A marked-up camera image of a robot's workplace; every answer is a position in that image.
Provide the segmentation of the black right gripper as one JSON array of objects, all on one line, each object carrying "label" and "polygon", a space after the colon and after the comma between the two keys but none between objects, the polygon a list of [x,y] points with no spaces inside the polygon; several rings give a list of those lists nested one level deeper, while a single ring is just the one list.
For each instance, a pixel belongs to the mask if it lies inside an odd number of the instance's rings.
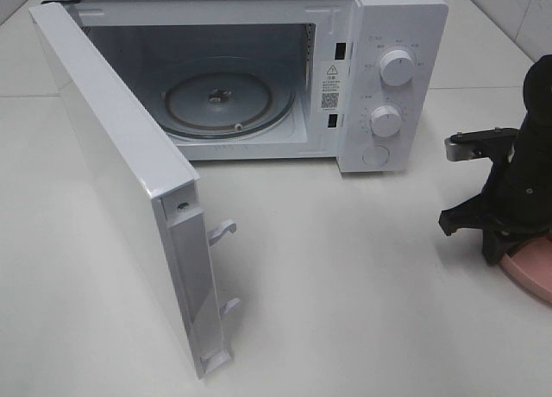
[{"label": "black right gripper", "polygon": [[510,155],[492,162],[481,192],[441,212],[438,223],[444,233],[450,236],[464,228],[483,230],[482,254],[493,266],[519,250],[524,235],[550,230],[550,137],[543,128],[524,125],[518,129]]}]

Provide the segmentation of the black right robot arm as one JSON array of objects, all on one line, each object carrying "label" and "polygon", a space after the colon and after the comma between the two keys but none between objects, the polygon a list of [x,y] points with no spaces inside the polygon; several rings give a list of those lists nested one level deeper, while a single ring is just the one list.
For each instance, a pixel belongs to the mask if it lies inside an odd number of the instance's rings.
[{"label": "black right robot arm", "polygon": [[481,192],[441,212],[450,236],[483,233],[482,255],[494,265],[551,229],[551,57],[542,56],[524,78],[526,115],[520,128],[457,133],[445,141],[449,161],[487,158],[492,167]]}]

